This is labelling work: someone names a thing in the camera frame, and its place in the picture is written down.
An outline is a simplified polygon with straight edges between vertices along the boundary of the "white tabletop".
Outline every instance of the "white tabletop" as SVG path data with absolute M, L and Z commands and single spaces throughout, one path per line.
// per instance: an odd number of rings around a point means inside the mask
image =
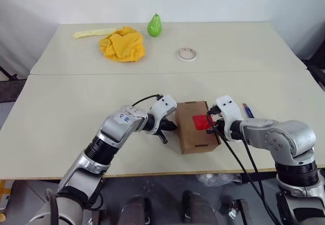
M 247 103 L 256 118 L 301 120 L 315 131 L 316 162 L 325 167 L 325 94 L 308 71 L 31 75 L 0 131 L 0 179 L 62 177 L 111 112 L 155 93 L 170 94 L 177 102 L 206 100 L 210 106 L 229 94 L 237 104 Z M 153 102 L 139 107 L 148 110 Z M 166 135 L 166 145 L 144 132 L 131 135 L 107 176 L 240 171 L 224 144 L 212 152 L 182 155 L 177 132 Z M 231 146 L 251 169 L 243 145 Z M 274 169 L 268 151 L 251 150 L 261 171 Z
M 73 39 L 76 31 L 131 26 L 144 37 L 146 56 L 120 63 L 105 58 L 98 42 L 105 36 Z M 193 62 L 180 61 L 176 51 L 194 49 Z M 62 24 L 31 70 L 37 75 L 150 74 L 226 71 L 303 70 L 306 66 L 266 22 L 163 23 L 158 38 L 147 24 Z

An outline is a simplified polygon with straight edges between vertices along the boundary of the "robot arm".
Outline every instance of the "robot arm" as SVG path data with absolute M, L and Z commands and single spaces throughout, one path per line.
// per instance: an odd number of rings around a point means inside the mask
M 177 103 L 170 96 L 160 98 L 146 112 L 134 106 L 123 106 L 101 125 L 92 142 L 84 149 L 62 178 L 56 193 L 59 224 L 82 223 L 83 209 L 97 200 L 104 184 L 103 175 L 114 155 L 133 132 L 141 130 L 167 140 L 162 131 L 172 131 L 175 124 L 167 116 L 176 110 Z M 29 225 L 50 224 L 50 202 L 30 220 Z
M 270 151 L 278 172 L 281 192 L 278 208 L 284 224 L 299 224 L 310 217 L 325 217 L 324 178 L 317 171 L 313 146 L 316 136 L 306 124 L 290 120 L 243 120 L 240 108 L 230 96 L 218 98 L 210 109 L 221 114 L 216 128 L 229 140 Z

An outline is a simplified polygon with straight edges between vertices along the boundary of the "pen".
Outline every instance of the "pen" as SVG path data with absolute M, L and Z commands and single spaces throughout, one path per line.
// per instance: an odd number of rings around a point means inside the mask
M 243 106 L 245 108 L 245 111 L 246 111 L 248 117 L 249 118 L 254 118 L 254 116 L 253 116 L 252 112 L 250 111 L 249 107 L 247 106 L 247 104 L 246 103 L 243 103 Z

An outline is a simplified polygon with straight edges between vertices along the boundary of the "white wall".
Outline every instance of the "white wall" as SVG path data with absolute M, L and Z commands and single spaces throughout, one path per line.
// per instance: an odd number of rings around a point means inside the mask
M 58 23 L 148 22 L 157 12 L 163 22 L 270 21 L 293 52 L 309 57 L 323 39 L 324 0 L 0 0 L 17 6 L 48 23 L 30 42 L 38 44 L 33 57 L 40 56 L 48 34 Z M 0 5 L 0 16 L 3 15 Z M 6 31 L 23 33 L 28 20 L 19 18 L 16 28 L 1 24 Z

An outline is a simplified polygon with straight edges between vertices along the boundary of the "yellow cloth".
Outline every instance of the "yellow cloth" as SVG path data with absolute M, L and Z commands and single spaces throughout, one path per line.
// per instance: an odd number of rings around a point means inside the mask
M 99 46 L 105 57 L 114 61 L 137 61 L 146 54 L 142 45 L 142 35 L 131 27 L 121 30 L 101 39 Z

